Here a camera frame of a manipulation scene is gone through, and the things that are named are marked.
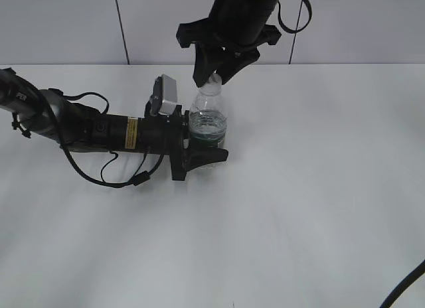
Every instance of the bottle label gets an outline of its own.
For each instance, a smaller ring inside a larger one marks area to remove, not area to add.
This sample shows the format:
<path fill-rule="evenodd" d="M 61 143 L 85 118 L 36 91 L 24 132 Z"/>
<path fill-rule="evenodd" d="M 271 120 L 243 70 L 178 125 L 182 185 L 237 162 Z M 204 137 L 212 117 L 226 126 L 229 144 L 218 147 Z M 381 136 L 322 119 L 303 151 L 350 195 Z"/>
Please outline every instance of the bottle label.
<path fill-rule="evenodd" d="M 219 149 L 223 149 L 224 148 L 224 138 L 225 137 L 221 137 L 220 139 L 199 139 L 198 137 L 194 137 L 193 135 L 191 135 L 191 141 L 195 144 L 195 145 L 200 145 L 203 147 L 218 147 Z"/>

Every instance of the plastic water bottle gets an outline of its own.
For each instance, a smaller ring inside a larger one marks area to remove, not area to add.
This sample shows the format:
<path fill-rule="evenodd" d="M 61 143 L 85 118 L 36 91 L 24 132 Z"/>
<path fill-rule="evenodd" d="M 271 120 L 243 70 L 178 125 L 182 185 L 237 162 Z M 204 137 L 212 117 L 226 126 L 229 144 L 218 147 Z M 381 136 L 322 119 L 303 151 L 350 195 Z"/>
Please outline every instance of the plastic water bottle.
<path fill-rule="evenodd" d="M 224 99 L 221 95 L 222 80 L 212 74 L 208 82 L 199 88 L 189 114 L 191 141 L 198 145 L 223 148 L 227 129 Z"/>

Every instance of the white wall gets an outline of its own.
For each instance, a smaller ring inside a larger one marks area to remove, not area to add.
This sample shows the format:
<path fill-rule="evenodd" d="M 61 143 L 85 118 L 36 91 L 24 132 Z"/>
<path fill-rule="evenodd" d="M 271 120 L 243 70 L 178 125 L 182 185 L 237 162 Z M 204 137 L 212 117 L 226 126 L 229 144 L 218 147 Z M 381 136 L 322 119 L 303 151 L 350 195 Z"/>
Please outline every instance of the white wall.
<path fill-rule="evenodd" d="M 119 0 L 124 33 L 132 64 L 190 64 L 195 48 L 182 50 L 175 38 L 179 23 L 208 17 L 214 0 Z M 282 0 L 284 19 L 295 27 L 297 0 Z M 269 23 L 277 23 L 276 11 Z M 261 62 L 288 63 L 293 38 L 284 35 L 278 45 L 262 46 Z"/>
<path fill-rule="evenodd" d="M 293 63 L 425 62 L 425 0 L 310 1 L 313 20 L 297 35 Z"/>
<path fill-rule="evenodd" d="M 126 63 L 115 0 L 0 0 L 0 63 Z"/>
<path fill-rule="evenodd" d="M 206 17 L 214 0 L 118 1 L 132 64 L 193 63 L 193 47 L 180 49 L 175 33 Z M 281 1 L 295 27 L 299 0 Z M 311 0 L 313 21 L 297 35 L 292 63 L 425 62 L 424 2 Z M 293 39 L 262 46 L 260 62 L 288 63 Z M 0 0 L 0 64 L 126 61 L 115 0 Z"/>

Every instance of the water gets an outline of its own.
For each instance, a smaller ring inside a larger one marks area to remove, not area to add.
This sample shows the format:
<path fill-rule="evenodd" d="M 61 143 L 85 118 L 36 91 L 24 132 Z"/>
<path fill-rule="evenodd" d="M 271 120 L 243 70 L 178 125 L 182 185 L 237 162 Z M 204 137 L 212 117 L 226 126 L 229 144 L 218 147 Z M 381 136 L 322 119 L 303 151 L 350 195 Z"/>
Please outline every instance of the water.
<path fill-rule="evenodd" d="M 202 145 L 222 148 L 226 129 L 226 117 L 217 111 L 194 112 L 189 117 L 191 136 Z"/>

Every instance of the bottle cap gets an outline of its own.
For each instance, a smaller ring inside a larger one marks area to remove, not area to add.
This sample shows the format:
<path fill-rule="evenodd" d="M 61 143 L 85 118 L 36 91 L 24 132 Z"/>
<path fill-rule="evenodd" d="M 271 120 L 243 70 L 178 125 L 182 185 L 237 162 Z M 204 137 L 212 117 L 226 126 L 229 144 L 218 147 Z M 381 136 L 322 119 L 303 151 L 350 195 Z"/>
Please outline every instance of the bottle cap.
<path fill-rule="evenodd" d="M 212 74 L 208 79 L 207 83 L 204 84 L 200 89 L 203 94 L 213 96 L 221 93 L 222 80 L 218 74 Z"/>

